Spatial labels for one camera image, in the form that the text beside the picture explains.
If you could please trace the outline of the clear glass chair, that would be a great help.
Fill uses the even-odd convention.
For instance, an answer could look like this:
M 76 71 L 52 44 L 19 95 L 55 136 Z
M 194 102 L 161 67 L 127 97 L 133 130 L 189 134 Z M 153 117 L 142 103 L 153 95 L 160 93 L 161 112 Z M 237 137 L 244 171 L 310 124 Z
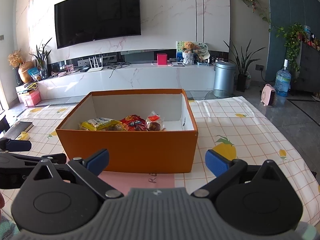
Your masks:
M 204 100 L 226 99 L 226 98 L 231 98 L 232 96 L 233 96 L 233 94 L 231 94 L 225 90 L 214 89 L 214 90 L 209 91 L 204 96 Z

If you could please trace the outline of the red chip bag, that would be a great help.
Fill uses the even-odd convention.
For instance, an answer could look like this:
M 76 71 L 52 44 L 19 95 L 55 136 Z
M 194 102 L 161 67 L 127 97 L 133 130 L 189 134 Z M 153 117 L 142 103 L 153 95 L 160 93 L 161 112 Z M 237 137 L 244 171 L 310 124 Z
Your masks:
M 146 131 L 146 120 L 138 115 L 128 115 L 120 122 L 128 126 L 128 131 Z

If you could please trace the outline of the silver trash can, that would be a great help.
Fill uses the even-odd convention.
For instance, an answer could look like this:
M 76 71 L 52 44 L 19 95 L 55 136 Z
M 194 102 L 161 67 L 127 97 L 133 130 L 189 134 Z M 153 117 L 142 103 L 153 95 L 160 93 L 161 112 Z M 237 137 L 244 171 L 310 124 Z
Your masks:
M 214 66 L 215 79 L 213 90 L 232 95 L 234 89 L 234 78 L 236 65 L 230 62 L 217 61 Z

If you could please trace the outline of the clear chocolate candy pack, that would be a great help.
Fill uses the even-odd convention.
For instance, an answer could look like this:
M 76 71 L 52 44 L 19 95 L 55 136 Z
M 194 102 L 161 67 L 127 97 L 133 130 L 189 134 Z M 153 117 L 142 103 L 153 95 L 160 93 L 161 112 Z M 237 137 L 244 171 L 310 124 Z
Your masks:
M 145 127 L 148 131 L 163 131 L 163 119 L 159 114 L 152 111 L 145 120 Z

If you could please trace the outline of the black book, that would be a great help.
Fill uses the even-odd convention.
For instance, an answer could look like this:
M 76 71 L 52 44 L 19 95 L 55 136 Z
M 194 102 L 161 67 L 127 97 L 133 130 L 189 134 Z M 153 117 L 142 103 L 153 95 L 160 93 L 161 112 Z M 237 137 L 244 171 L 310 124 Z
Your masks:
M 22 132 L 27 132 L 32 127 L 32 122 L 18 121 L 9 128 L 9 130 L 4 134 L 4 137 L 15 140 Z

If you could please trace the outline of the glass vase plant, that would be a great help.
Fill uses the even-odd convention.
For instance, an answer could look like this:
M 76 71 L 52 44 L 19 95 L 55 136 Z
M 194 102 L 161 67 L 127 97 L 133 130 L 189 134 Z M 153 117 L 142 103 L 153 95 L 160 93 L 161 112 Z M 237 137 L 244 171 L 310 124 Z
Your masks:
M 40 70 L 40 76 L 42 80 L 45 80 L 48 78 L 48 69 L 47 69 L 48 57 L 52 51 L 47 50 L 46 47 L 51 40 L 52 38 L 50 38 L 45 44 L 41 44 L 39 46 L 36 45 L 36 52 L 30 53 L 31 56 L 35 57 L 35 60 Z

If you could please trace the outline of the pink storage box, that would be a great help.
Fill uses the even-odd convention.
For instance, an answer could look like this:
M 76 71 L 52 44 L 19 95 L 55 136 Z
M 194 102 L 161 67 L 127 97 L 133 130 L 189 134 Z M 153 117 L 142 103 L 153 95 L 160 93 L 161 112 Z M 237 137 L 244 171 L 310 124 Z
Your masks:
M 36 82 L 25 83 L 16 87 L 18 99 L 25 107 L 36 106 L 40 101 L 40 91 Z

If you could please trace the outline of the yellow white America packet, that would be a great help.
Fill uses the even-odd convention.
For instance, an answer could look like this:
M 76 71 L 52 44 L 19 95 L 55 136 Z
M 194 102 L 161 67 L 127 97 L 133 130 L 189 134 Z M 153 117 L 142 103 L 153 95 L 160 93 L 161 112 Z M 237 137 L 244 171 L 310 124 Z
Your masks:
M 84 121 L 80 124 L 81 128 L 89 131 L 101 131 L 103 129 L 109 129 L 115 125 L 120 124 L 119 121 L 109 118 L 95 118 Z

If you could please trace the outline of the pink small heater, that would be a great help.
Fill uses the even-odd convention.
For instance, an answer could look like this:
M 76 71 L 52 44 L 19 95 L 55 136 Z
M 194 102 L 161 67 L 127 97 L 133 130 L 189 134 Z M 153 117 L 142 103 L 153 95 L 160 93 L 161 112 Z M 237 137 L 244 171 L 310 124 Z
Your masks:
M 270 84 L 266 84 L 261 93 L 261 101 L 264 106 L 272 107 L 276 102 L 276 90 Z

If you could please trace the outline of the black television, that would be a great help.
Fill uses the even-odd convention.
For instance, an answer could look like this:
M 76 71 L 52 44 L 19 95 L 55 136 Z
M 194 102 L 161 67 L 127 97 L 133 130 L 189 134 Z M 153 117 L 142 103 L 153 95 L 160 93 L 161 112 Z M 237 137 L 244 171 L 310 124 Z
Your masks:
M 140 0 L 65 0 L 54 5 L 57 48 L 141 34 Z

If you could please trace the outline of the potted green plant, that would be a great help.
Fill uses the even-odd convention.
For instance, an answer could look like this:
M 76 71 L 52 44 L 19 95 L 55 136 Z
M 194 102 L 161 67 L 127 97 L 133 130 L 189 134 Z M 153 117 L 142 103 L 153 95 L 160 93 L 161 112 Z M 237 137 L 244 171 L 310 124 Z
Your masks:
M 251 46 L 251 42 L 252 40 L 249 41 L 247 47 L 245 50 L 243 50 L 243 48 L 241 47 L 240 52 L 238 52 L 236 46 L 234 45 L 234 43 L 232 42 L 232 40 L 230 40 L 229 44 L 224 41 L 224 44 L 228 47 L 229 52 L 234 56 L 234 60 L 230 60 L 233 64 L 236 65 L 237 69 L 238 69 L 238 78 L 236 81 L 236 90 L 239 92 L 244 92 L 245 91 L 245 84 L 246 84 L 246 80 L 247 80 L 247 71 L 249 66 L 253 63 L 253 62 L 257 62 L 260 60 L 260 58 L 253 58 L 253 56 L 265 49 L 264 47 L 261 47 L 255 51 L 249 51 L 249 48 Z

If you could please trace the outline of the teddy bear in pot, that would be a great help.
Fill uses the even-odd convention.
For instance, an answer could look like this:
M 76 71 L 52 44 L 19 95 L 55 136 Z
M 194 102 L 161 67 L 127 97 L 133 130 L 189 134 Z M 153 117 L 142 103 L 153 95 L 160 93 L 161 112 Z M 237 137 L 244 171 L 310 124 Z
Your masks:
M 182 48 L 182 57 L 183 57 L 183 64 L 185 66 L 193 65 L 195 61 L 199 59 L 199 46 L 195 45 L 193 42 L 187 41 L 184 42 Z

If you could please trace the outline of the pink placemat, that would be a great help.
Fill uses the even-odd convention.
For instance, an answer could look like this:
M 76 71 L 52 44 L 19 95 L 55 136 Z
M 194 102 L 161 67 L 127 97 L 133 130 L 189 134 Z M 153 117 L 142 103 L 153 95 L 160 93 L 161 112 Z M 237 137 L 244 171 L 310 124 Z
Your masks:
M 173 174 L 103 171 L 99 175 L 99 178 L 122 192 L 124 195 L 127 195 L 131 188 L 162 189 L 175 187 Z

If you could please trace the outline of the hanging ivy plant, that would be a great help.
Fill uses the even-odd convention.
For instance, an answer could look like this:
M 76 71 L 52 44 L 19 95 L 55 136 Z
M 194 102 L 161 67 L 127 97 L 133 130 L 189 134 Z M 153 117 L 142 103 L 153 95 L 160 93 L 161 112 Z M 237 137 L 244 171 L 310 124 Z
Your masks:
M 299 72 L 300 64 L 297 62 L 300 54 L 300 44 L 306 38 L 303 26 L 300 23 L 294 23 L 288 27 L 279 27 L 272 23 L 270 13 L 264 8 L 260 0 L 242 0 L 245 5 L 252 8 L 252 12 L 258 12 L 259 17 L 269 24 L 269 32 L 276 31 L 276 37 L 285 39 L 284 47 L 286 48 L 286 58 L 289 61 L 292 71 Z

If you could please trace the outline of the red box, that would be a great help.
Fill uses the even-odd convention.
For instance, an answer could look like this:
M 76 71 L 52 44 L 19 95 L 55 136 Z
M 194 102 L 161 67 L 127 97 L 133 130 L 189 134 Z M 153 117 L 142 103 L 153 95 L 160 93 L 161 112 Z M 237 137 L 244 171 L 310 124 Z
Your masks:
M 168 64 L 168 56 L 165 53 L 158 53 L 157 54 L 157 64 L 159 66 L 164 66 Z

